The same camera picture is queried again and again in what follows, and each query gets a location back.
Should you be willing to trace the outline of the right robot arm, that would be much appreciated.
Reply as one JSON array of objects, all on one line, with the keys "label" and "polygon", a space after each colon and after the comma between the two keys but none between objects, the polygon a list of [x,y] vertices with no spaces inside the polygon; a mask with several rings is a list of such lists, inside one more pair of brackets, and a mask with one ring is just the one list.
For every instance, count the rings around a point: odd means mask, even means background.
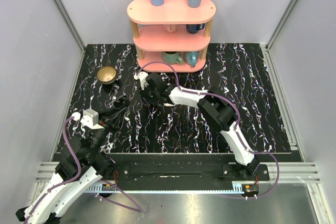
[{"label": "right robot arm", "polygon": [[199,109],[206,124],[220,133],[233,151],[239,176],[244,180],[256,176],[260,161],[240,130],[240,114],[218,89],[187,89],[166,83],[157,73],[144,71],[135,74],[134,79],[140,82],[139,94],[146,104],[186,105]]}]

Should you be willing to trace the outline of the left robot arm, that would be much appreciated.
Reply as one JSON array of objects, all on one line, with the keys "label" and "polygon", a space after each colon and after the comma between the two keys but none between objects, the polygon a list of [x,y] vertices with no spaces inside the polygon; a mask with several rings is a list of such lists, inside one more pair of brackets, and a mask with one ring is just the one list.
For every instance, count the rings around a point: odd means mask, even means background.
[{"label": "left robot arm", "polygon": [[[48,185],[29,206],[16,211],[22,223],[59,223],[72,203],[91,185],[114,175],[114,161],[100,147],[110,132],[120,129],[127,104],[117,102],[110,109],[74,112],[62,125],[66,145]],[[78,121],[92,132],[88,138],[66,134],[70,121]]]}]

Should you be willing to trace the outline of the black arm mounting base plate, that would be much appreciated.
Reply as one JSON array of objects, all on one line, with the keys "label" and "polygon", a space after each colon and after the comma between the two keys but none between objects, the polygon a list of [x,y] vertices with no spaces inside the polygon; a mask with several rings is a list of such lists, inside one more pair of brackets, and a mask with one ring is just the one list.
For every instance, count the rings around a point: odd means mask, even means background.
[{"label": "black arm mounting base plate", "polygon": [[102,162],[103,179],[210,177],[224,181],[270,180],[268,168],[255,157],[247,166],[234,159],[233,154],[108,154]]}]

